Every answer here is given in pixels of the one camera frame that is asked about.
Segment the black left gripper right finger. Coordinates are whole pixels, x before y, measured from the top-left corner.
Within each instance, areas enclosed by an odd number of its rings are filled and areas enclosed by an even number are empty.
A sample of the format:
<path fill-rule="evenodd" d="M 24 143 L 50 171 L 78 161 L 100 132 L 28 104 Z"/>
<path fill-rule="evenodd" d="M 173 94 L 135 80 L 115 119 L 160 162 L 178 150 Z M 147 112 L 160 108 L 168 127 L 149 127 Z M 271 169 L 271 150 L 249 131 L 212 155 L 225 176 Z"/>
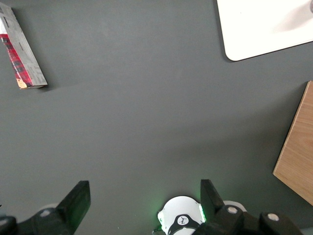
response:
<path fill-rule="evenodd" d="M 226 205 L 209 179 L 201 180 L 201 206 L 206 221 L 201 235 L 301 235 L 289 217 L 262 212 L 254 217 L 238 206 Z"/>

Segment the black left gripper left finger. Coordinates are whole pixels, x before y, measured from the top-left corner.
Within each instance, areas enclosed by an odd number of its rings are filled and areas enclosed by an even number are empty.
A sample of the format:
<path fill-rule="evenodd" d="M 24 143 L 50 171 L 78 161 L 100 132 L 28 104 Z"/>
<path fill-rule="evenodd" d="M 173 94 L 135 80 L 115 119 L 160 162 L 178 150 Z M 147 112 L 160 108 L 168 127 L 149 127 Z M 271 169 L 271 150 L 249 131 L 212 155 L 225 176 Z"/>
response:
<path fill-rule="evenodd" d="M 0 217 L 2 235 L 73 235 L 91 205 L 89 181 L 79 181 L 56 206 L 48 206 L 29 219 L 17 222 L 16 217 Z"/>

